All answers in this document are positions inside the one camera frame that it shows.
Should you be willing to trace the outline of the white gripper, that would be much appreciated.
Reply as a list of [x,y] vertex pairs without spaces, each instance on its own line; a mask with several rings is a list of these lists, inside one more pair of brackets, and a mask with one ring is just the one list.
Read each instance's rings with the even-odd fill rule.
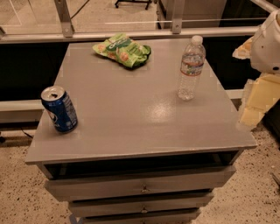
[[264,115],[280,100],[280,10],[270,13],[253,38],[237,47],[232,56],[239,60],[250,58],[251,66],[261,72],[256,80],[245,85],[239,124],[254,128]]

